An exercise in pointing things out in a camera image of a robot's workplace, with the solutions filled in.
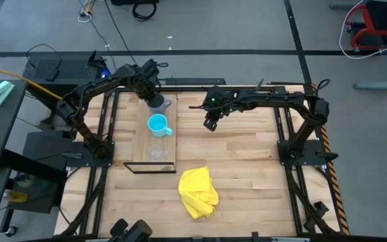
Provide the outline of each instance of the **blue light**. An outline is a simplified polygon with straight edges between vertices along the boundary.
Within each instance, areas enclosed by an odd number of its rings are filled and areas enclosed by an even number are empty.
[[[102,72],[101,72],[101,78],[104,78],[104,77],[108,77],[109,75],[111,75],[110,71],[105,68]]]

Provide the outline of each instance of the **yellow cable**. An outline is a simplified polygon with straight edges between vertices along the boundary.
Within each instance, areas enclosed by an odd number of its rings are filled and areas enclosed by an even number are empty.
[[[25,77],[22,77],[20,75],[16,75],[16,74],[10,73],[8,71],[2,71],[2,70],[0,70],[0,73],[6,74],[6,75],[11,75],[12,77],[17,77],[17,78],[19,78],[19,79],[21,79],[23,81],[26,81],[26,83],[28,83],[30,85],[33,85],[34,87],[37,87],[38,89],[41,89],[42,91],[44,91],[45,93],[51,95],[52,97],[55,97],[55,98],[57,98],[59,100],[62,100],[62,98],[60,96],[58,96],[58,95],[54,94],[53,92],[47,90],[43,86],[38,85],[37,83],[34,83],[33,81],[30,81],[30,80],[26,79]]]
[[[87,6],[87,13],[91,13],[92,12],[92,0],[89,0],[89,4]]]

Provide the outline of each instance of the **cup handle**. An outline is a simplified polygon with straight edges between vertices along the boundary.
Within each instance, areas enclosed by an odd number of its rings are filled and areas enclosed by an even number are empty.
[[[166,99],[164,104],[165,104],[165,107],[169,107],[171,104],[173,103],[173,101],[171,101],[170,99]]]
[[[173,135],[173,130],[170,129],[170,128],[168,128],[168,127],[165,128],[165,132],[166,132],[167,135],[169,135],[169,136]]]

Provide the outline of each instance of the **orange tape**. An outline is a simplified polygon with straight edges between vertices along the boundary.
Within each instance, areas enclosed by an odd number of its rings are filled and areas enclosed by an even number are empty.
[[[348,231],[347,229],[345,229],[345,228],[343,228],[343,233],[344,233],[345,235],[349,235],[349,231]]]
[[[325,148],[328,149],[328,151],[330,151],[331,149],[329,148],[329,145],[327,143],[323,143],[323,145],[325,146]]]
[[[335,172],[334,172],[332,169],[329,169],[329,173],[330,173],[333,177],[337,178],[337,174],[335,174]]]
[[[340,214],[340,217],[341,217],[341,218],[346,219],[346,214],[344,214],[343,211],[339,210],[339,214]]]
[[[346,228],[348,228],[349,226],[347,225],[347,222],[346,222],[346,220],[344,220],[344,219],[340,219],[340,221],[341,221],[341,223],[346,227]]]
[[[341,210],[344,210],[343,205],[342,205],[339,201],[337,201],[337,206],[338,206]]]
[[[333,183],[334,183],[336,186],[339,185],[339,183],[337,182],[337,180],[336,180],[335,178],[331,177],[331,180],[333,181]]]
[[[333,185],[333,187],[336,192],[340,193],[340,189],[336,185]]]

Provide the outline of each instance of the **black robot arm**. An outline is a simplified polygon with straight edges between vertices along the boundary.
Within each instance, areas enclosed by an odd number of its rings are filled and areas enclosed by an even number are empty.
[[[311,103],[310,109],[304,105],[307,100]],[[329,105],[323,99],[313,94],[306,95],[295,93],[261,93],[254,90],[233,89],[225,91],[218,86],[207,91],[207,96],[199,107],[207,111],[204,126],[215,131],[217,121],[224,116],[229,116],[235,111],[243,112],[255,108],[293,108],[305,121],[312,125],[320,126],[327,122]]]
[[[150,107],[159,107],[164,97],[159,94],[156,86],[160,86],[157,75],[158,65],[153,59],[148,60],[142,67],[138,65],[124,65],[113,75],[102,77],[90,83],[79,85],[66,94],[56,105],[56,113],[70,126],[75,128],[84,138],[93,156],[103,159],[108,154],[107,147],[101,137],[93,134],[84,123],[89,102],[93,97],[111,91],[119,86],[137,94]]]

